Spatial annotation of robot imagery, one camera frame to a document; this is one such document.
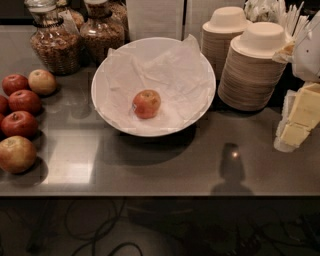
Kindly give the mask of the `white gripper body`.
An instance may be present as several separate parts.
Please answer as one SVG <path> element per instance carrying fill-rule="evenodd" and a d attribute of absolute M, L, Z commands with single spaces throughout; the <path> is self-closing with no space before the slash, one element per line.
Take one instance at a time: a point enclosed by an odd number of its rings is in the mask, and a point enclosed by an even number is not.
<path fill-rule="evenodd" d="M 302 29 L 295 41 L 292 72 L 303 81 L 320 82 L 320 11 Z"/>

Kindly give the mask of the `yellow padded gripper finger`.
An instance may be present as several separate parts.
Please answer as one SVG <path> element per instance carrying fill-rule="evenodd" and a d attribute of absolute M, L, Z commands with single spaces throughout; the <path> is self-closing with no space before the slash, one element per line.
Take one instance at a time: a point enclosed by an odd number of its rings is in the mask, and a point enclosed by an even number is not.
<path fill-rule="evenodd" d="M 293 152 L 320 123 L 320 84 L 305 82 L 298 90 L 288 90 L 284 98 L 282 119 L 276 130 L 274 148 Z"/>
<path fill-rule="evenodd" d="M 287 43 L 280 50 L 274 53 L 272 60 L 283 64 L 291 63 L 294 46 L 295 44 L 293 42 Z"/>

